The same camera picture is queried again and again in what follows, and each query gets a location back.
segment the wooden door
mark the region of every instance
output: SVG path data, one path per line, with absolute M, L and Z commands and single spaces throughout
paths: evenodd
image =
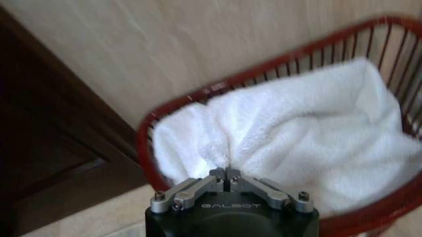
M 0 215 L 14 235 L 146 183 L 134 129 L 2 8 L 0 110 Z

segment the laundry basket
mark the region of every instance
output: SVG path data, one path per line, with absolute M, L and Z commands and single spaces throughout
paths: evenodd
M 155 123 L 182 106 L 206 101 L 239 87 L 299 74 L 354 57 L 365 56 L 378 66 L 402 109 L 404 131 L 421 140 L 422 126 L 422 22 L 382 16 L 368 20 L 290 51 L 250 70 L 235 74 L 154 109 L 138 131 L 139 162 L 155 190 L 170 182 L 159 172 L 153 150 Z M 348 214 L 322 219 L 320 235 L 350 236 L 382 230 L 422 204 L 422 173 L 382 200 Z

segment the floor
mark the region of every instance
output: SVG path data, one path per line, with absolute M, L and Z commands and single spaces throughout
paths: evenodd
M 145 237 L 145 211 L 154 190 L 146 185 L 44 226 L 26 237 Z M 382 237 L 422 236 L 422 207 L 402 217 Z

